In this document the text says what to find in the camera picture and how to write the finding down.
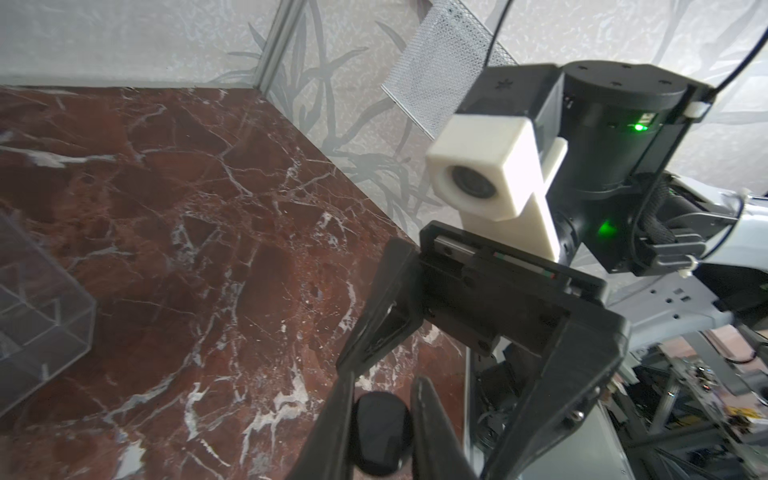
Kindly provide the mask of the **clear acrylic lipstick organizer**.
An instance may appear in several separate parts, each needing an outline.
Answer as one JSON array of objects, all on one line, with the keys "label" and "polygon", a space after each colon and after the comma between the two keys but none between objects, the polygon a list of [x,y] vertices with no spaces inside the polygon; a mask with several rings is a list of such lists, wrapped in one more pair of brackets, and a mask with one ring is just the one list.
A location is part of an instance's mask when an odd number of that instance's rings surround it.
[{"label": "clear acrylic lipstick organizer", "polygon": [[1,413],[91,350],[95,299],[1,216]]}]

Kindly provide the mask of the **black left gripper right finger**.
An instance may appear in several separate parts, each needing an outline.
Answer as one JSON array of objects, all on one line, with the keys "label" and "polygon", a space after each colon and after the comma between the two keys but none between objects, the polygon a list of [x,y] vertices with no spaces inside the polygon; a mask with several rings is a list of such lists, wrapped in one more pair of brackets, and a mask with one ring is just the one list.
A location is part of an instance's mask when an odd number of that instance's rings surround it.
[{"label": "black left gripper right finger", "polygon": [[412,476],[419,480],[476,479],[439,396],[429,378],[411,385]]}]

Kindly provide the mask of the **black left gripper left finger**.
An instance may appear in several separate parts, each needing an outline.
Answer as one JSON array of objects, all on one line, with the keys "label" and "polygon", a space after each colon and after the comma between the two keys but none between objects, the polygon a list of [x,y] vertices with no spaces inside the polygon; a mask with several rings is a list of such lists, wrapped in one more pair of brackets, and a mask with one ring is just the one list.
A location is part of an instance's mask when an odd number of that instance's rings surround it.
[{"label": "black left gripper left finger", "polygon": [[286,476],[293,480],[352,478],[348,460],[355,377],[344,373],[335,382],[301,452]]}]

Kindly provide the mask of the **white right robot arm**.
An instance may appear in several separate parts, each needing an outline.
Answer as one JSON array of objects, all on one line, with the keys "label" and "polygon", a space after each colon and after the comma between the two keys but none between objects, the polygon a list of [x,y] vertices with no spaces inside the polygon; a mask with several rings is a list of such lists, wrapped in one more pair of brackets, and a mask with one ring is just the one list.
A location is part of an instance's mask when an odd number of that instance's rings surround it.
[{"label": "white right robot arm", "polygon": [[485,68],[426,154],[462,225],[389,241],[336,368],[342,387],[431,322],[482,356],[502,429],[485,479],[576,432],[626,354],[707,318],[767,319],[765,200],[667,165],[717,89],[653,65]]}]

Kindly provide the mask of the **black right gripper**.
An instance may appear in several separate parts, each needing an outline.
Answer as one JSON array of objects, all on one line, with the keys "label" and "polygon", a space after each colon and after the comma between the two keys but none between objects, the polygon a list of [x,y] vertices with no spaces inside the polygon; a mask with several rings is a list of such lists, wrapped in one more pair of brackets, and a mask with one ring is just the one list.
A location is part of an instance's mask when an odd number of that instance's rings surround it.
[{"label": "black right gripper", "polygon": [[478,353],[500,338],[544,353],[481,473],[516,479],[582,426],[577,415],[617,372],[631,325],[605,308],[605,281],[566,265],[437,221],[420,247],[386,244],[337,373],[359,377],[397,348],[422,326],[424,302],[429,321]]}]

